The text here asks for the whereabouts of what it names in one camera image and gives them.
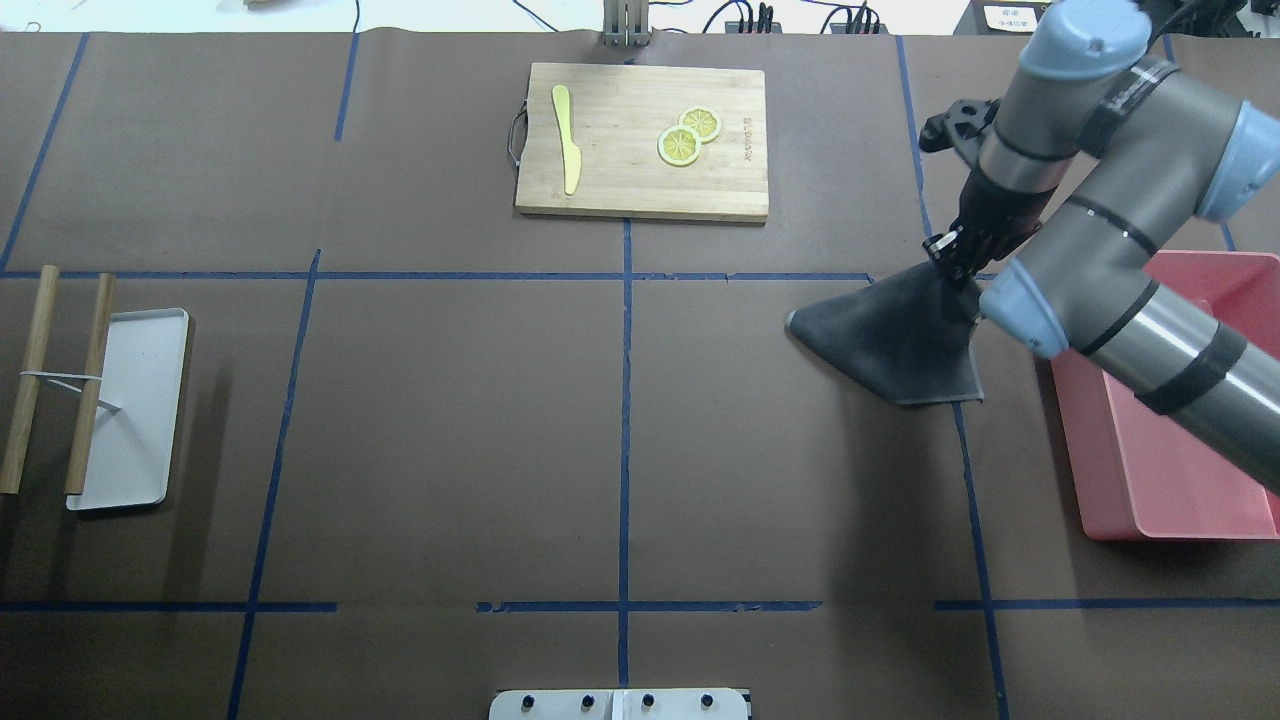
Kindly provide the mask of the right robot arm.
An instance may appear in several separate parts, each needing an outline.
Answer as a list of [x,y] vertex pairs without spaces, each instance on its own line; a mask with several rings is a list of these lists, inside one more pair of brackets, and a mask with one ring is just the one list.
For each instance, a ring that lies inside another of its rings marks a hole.
[[1076,351],[1276,491],[1277,360],[1146,268],[1277,174],[1277,120],[1152,56],[1151,31],[1133,1],[1056,3],[1002,97],[929,118],[920,150],[970,174],[925,249],[961,282],[1005,260],[983,316],[1041,357]]

